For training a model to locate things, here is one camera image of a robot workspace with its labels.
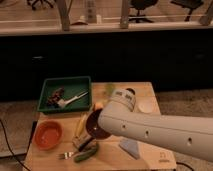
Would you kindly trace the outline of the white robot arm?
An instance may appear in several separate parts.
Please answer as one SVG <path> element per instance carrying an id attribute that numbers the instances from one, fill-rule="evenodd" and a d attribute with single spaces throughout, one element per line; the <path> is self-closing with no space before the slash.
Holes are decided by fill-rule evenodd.
<path id="1" fill-rule="evenodd" d="M 135 103 L 133 89 L 115 89 L 99 126 L 115 136 L 213 162 L 213 118 L 137 113 Z"/>

